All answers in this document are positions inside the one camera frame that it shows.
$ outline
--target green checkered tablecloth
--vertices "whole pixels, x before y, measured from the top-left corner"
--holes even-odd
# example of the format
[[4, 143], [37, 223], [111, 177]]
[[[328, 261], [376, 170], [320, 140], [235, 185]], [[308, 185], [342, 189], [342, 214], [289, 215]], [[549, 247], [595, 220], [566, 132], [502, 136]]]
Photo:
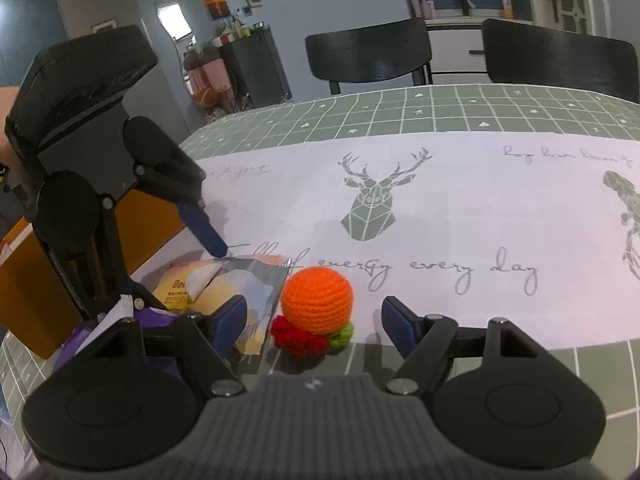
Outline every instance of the green checkered tablecloth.
[[[452, 85], [393, 89], [312, 102], [283, 104], [227, 116], [201, 128], [182, 148], [194, 159], [301, 142], [413, 132], [556, 132], [640, 140], [640, 105], [595, 92], [523, 85]], [[52, 369], [14, 336], [0, 353], [0, 383], [18, 439], [24, 399]], [[572, 372], [599, 394], [607, 427], [593, 458], [612, 479], [626, 478], [639, 465], [640, 338], [588, 348], [554, 351]], [[353, 374], [368, 372], [384, 384], [402, 359], [393, 347], [351, 344], [335, 356], [296, 361], [267, 339], [259, 356], [232, 354], [233, 370], [248, 387], [261, 374]], [[477, 366], [458, 360], [453, 373]]]

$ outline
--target deer antler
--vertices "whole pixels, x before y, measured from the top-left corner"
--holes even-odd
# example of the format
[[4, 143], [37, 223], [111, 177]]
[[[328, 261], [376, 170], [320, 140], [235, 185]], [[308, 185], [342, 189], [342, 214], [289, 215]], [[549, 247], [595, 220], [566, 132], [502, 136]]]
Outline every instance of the deer antler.
[[344, 171], [347, 172], [347, 174], [351, 175], [351, 176], [357, 176], [360, 177], [362, 180], [367, 180], [369, 178], [369, 173], [367, 173], [367, 165], [364, 166], [364, 168], [362, 168], [362, 173], [355, 173], [351, 168], [350, 165], [353, 164], [356, 160], [358, 160], [359, 157], [352, 157], [351, 153], [348, 153], [347, 155], [345, 155], [342, 158], [342, 162], [338, 162], [338, 164], [340, 164], [342, 166], [342, 168], [344, 169]]
[[398, 176], [411, 173], [412, 171], [417, 170], [424, 163], [425, 160], [429, 160], [431, 158], [431, 155], [429, 155], [429, 152], [425, 148], [421, 149], [420, 152], [418, 152], [418, 155], [415, 155], [415, 153], [412, 153], [411, 156], [415, 160], [415, 164], [412, 167], [410, 167], [408, 170], [400, 171], [400, 163], [398, 162], [398, 165], [396, 166], [396, 169], [394, 170], [394, 172], [390, 174], [387, 178], [390, 178], [391, 180], [393, 180]]

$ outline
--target orange crochet ball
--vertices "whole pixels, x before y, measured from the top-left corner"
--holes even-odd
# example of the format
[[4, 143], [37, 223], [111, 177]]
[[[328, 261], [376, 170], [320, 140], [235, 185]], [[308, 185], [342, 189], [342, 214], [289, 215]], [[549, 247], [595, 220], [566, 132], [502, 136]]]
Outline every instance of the orange crochet ball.
[[342, 329], [351, 317], [353, 291], [347, 279], [327, 267], [309, 267], [291, 276], [280, 297], [282, 313], [295, 327], [315, 335]]

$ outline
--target black chair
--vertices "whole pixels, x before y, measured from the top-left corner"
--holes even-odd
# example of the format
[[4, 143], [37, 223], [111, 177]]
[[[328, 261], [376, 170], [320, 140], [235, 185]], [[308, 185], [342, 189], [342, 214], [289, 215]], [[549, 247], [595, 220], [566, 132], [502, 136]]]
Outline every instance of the black chair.
[[577, 88], [640, 101], [638, 58], [626, 41], [508, 20], [485, 20], [482, 38], [494, 83]]
[[386, 81], [409, 72], [414, 85], [426, 84], [431, 43], [421, 18], [314, 34], [305, 44], [311, 72], [329, 82], [332, 95], [340, 93], [339, 82]]

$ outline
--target crocheted object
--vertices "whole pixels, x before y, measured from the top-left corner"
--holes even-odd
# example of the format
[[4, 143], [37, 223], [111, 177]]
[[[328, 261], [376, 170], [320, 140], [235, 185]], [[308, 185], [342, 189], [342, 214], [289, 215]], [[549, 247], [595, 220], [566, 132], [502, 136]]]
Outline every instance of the crocheted object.
[[276, 316], [271, 323], [271, 335], [276, 348], [281, 348], [293, 357], [317, 357], [329, 351], [329, 339], [313, 335], [293, 326], [284, 316]]
[[345, 346], [349, 344], [351, 341], [351, 337], [353, 337], [353, 323], [348, 322], [340, 332], [336, 332], [334, 334], [329, 334], [327, 338], [329, 339], [329, 345], [331, 346], [331, 350], [341, 350]]
[[339, 332], [349, 322], [353, 291], [347, 279], [327, 267], [299, 270], [284, 284], [280, 297], [284, 317], [315, 335]]

